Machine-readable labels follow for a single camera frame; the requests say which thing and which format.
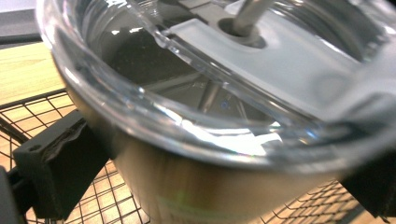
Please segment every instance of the black wire mesh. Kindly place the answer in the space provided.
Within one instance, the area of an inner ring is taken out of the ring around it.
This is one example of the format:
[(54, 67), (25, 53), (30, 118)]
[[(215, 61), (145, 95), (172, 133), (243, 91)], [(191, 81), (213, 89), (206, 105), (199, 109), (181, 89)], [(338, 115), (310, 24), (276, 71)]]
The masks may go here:
[[(0, 165), (9, 171), (15, 166), (14, 149), (74, 109), (64, 90), (0, 105)], [(347, 190), (333, 180), (249, 224), (348, 223), (351, 214), (355, 217), (362, 210)], [(44, 219), (35, 218), (32, 209), (26, 217), (29, 223), (45, 223)], [(146, 224), (149, 217), (109, 161), (65, 223)]]

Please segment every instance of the lid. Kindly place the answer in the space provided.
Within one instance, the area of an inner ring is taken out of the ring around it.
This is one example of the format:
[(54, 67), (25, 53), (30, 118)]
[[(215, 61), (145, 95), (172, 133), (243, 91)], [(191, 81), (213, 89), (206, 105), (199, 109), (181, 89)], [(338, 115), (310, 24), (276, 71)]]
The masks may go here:
[(166, 150), (317, 172), (363, 162), (396, 136), (386, 1), (275, 1), (246, 34), (233, 28), (252, 10), (242, 1), (48, 1), (57, 22), (37, 14), (67, 84)]

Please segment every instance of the wire rack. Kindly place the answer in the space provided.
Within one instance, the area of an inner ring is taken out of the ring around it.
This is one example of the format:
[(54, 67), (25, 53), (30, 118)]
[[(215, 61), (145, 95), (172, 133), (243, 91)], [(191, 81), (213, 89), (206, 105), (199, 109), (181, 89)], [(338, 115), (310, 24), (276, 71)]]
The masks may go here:
[[(57, 119), (76, 109), (64, 90), (53, 91), (0, 105), (0, 165), (15, 166), (12, 151)], [(249, 224), (349, 223), (363, 211), (361, 205), (336, 180), (329, 181)], [(46, 223), (33, 210), (29, 223)], [(149, 223), (134, 196), (109, 161), (64, 223)]]

